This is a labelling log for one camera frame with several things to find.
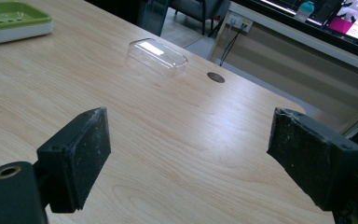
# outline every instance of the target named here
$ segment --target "armchair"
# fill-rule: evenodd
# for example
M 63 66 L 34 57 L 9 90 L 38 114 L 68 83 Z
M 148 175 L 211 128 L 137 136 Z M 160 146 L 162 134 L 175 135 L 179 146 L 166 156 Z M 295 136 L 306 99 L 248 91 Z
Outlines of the armchair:
M 205 34 L 205 21 L 211 20 L 211 31 L 213 29 L 213 18 L 220 16 L 221 20 L 226 16 L 230 0 L 172 0 L 170 7 L 202 22 L 202 35 Z

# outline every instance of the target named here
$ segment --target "power outlet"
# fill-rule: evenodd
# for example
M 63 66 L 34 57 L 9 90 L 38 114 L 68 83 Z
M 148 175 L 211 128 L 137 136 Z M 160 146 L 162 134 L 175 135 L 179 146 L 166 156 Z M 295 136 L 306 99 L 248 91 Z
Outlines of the power outlet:
M 237 14 L 235 12 L 230 12 L 227 20 L 227 24 L 232 24 L 233 27 L 240 29 L 243 24 L 246 25 L 246 27 L 243 29 L 244 32 L 248 33 L 249 30 L 252 27 L 253 21 L 243 17 L 240 14 Z

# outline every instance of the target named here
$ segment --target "black cable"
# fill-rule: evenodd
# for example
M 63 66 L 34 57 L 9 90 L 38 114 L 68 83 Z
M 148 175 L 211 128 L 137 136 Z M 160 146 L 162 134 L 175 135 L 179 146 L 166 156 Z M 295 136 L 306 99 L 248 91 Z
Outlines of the black cable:
M 247 25 L 246 24 L 242 24 L 241 28 L 237 31 L 237 33 L 235 34 L 235 36 L 231 39 L 231 41 L 227 44 L 225 51 L 223 51 L 222 57 L 220 59 L 220 64 L 219 66 L 222 66 L 223 62 L 225 61 L 226 57 L 228 56 L 229 52 L 232 49 L 232 46 L 234 46 L 235 41 L 237 40 L 238 35 L 240 34 L 240 32 L 245 29 Z

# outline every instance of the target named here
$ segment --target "clear plastic tray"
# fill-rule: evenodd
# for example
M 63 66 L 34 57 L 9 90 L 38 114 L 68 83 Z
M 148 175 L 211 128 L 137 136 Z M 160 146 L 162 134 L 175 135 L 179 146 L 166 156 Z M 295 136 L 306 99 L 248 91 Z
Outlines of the clear plastic tray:
M 182 54 L 150 38 L 131 42 L 128 55 L 168 77 L 185 72 L 188 63 Z
M 52 31 L 51 16 L 27 3 L 0 1 L 0 43 L 46 35 Z

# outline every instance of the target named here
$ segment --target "transparent plastic lid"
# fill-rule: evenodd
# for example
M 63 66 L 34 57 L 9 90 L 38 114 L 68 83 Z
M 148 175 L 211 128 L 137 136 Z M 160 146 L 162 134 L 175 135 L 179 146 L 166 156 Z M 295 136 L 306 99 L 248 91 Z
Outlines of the transparent plastic lid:
M 188 63 L 182 54 L 150 38 L 131 42 L 127 53 L 164 76 L 185 72 Z

